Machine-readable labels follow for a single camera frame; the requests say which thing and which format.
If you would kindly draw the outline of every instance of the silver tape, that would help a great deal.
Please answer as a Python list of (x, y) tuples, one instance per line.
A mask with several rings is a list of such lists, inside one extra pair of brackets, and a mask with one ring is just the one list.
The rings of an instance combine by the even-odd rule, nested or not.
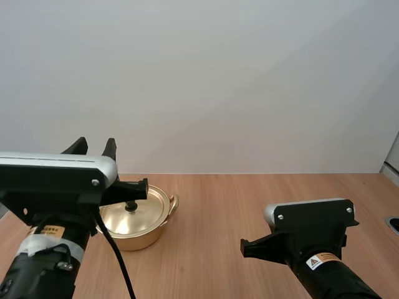
[[(25, 240), (22, 241), (21, 246), (17, 251), (16, 256), (20, 254), (28, 254), (28, 256), (32, 257), (36, 252), (59, 245), (65, 244), (69, 247), (70, 254), (76, 259), (79, 263), (82, 263), (83, 255), (85, 251), (83, 248), (76, 243), (65, 240), (63, 238), (53, 237), (52, 235), (41, 235), (41, 234), (33, 234), (28, 235)], [(56, 248), (55, 251), (65, 252), (63, 248)]]

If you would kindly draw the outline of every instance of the label with text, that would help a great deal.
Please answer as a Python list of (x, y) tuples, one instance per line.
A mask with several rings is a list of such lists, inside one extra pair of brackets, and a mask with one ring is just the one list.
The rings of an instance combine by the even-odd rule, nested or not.
[(306, 264), (309, 266), (309, 268), (314, 270), (321, 264), (331, 262), (333, 260), (342, 262), (334, 254), (330, 254), (328, 252), (322, 252), (321, 254), (313, 255), (309, 260), (306, 261)]
[[(36, 230), (36, 227), (32, 227), (29, 234), (32, 235)], [(52, 235), (53, 237), (62, 238), (64, 234), (65, 227), (57, 225), (46, 225), (40, 232), (41, 235)]]

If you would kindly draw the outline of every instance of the aluminum pot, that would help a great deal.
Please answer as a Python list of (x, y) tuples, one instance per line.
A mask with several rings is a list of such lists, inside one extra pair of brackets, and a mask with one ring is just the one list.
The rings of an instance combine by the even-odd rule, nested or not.
[(136, 203), (133, 212), (126, 209), (125, 202), (100, 208), (104, 224), (120, 250), (143, 249), (158, 240), (179, 206), (179, 197), (169, 198), (160, 188), (149, 185), (147, 200)]

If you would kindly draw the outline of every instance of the pot handle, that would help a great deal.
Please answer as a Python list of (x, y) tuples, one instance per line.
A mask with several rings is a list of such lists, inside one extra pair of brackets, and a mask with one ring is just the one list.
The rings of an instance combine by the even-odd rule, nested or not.
[(174, 194), (169, 198), (170, 201), (170, 208), (169, 208), (169, 213), (168, 217), (166, 217), (165, 221), (160, 225), (164, 226), (166, 223), (169, 222), (169, 220), (172, 218), (173, 214), (176, 212), (177, 208), (179, 207), (179, 195)]

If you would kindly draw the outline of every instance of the white panel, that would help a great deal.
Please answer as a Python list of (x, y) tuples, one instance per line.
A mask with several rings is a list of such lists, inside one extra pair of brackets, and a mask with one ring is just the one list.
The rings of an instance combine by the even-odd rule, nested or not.
[(399, 170), (399, 135), (393, 143), (386, 161), (395, 167), (395, 169)]
[(0, 2), (0, 150), (116, 138), (123, 173), (378, 172), (399, 2)]
[(391, 169), (386, 167), (385, 165), (382, 166), (381, 172), (385, 174), (388, 179), (390, 179), (395, 185), (399, 187), (399, 176), (396, 175)]

